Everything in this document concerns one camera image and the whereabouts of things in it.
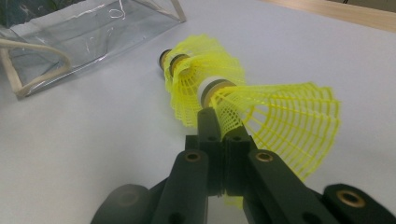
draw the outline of yellow shuttlecock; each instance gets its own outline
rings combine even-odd
[[[198,49],[193,40],[199,40],[208,46]],[[175,117],[185,126],[197,126],[197,113],[202,109],[197,100],[197,92],[205,79],[221,77],[235,85],[245,85],[245,73],[239,61],[224,51],[215,39],[205,35],[189,37],[175,49],[163,53],[160,63],[163,64]]]
[[[160,56],[160,67],[164,71],[165,87],[171,91],[173,71],[177,62],[186,57],[195,57],[209,53],[226,53],[224,47],[215,38],[207,35],[191,35],[178,43],[173,49],[168,49]]]
[[[277,153],[305,179],[320,165],[339,126],[339,102],[314,83],[200,87],[203,107],[212,106],[221,134],[245,125],[258,148]]]

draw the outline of white table surface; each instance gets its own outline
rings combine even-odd
[[[90,223],[114,188],[166,178],[195,130],[174,119],[157,59],[202,33],[250,84],[332,86],[342,126],[306,185],[350,184],[396,214],[396,34],[253,0],[180,2],[187,22],[26,99],[0,68],[0,223]],[[208,223],[246,219],[211,199]]]

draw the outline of clear plastic bag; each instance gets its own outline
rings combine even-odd
[[[23,12],[15,13],[15,9],[12,17],[8,16],[11,8],[0,6],[0,12],[8,13],[1,13],[6,16],[0,18],[0,57],[19,96],[30,95],[185,20],[177,0],[40,0],[37,4],[46,1],[56,2],[55,10],[50,11],[50,5],[23,5],[20,0]],[[31,18],[38,14],[35,10],[48,14]]]

